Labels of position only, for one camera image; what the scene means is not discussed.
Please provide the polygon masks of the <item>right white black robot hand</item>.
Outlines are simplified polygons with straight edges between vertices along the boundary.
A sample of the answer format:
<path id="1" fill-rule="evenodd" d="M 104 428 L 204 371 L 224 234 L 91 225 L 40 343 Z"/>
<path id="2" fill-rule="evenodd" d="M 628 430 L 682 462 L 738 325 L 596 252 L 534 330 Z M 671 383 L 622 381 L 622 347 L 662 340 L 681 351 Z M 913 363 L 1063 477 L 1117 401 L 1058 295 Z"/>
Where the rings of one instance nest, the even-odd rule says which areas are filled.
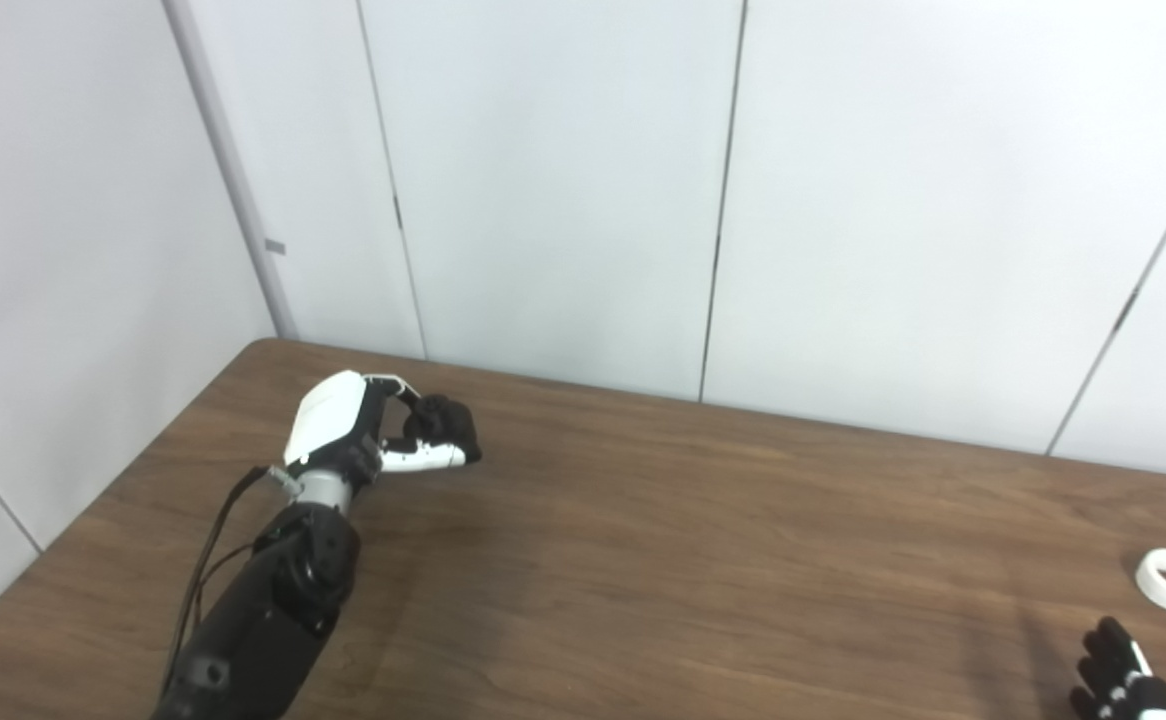
<path id="1" fill-rule="evenodd" d="M 1069 693 L 1079 719 L 1166 719 L 1166 681 L 1117 618 L 1100 618 L 1082 646 L 1080 684 Z"/>

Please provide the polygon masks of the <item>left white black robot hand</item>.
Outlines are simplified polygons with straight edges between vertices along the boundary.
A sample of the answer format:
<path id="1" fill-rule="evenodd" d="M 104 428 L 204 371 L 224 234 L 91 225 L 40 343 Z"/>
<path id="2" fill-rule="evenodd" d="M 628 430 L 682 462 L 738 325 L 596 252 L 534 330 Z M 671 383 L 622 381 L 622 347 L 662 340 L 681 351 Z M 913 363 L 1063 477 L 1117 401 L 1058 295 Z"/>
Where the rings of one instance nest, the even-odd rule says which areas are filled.
<path id="1" fill-rule="evenodd" d="M 382 473 L 461 468 L 482 457 L 468 405 L 419 393 L 399 375 L 345 370 L 300 401 L 283 466 L 292 478 L 326 470 L 360 487 Z"/>

